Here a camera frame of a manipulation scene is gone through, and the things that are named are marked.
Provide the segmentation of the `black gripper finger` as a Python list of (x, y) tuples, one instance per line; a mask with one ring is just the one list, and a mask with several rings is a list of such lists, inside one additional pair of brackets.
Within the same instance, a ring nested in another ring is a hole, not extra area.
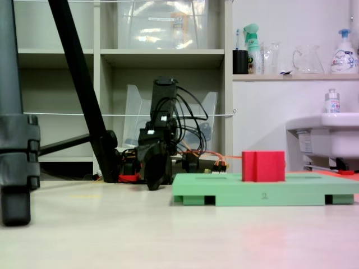
[(155, 191), (160, 185), (160, 155), (151, 155), (145, 164), (145, 179), (150, 191)]
[(166, 151), (159, 155), (159, 174), (159, 186), (172, 183), (172, 158)]

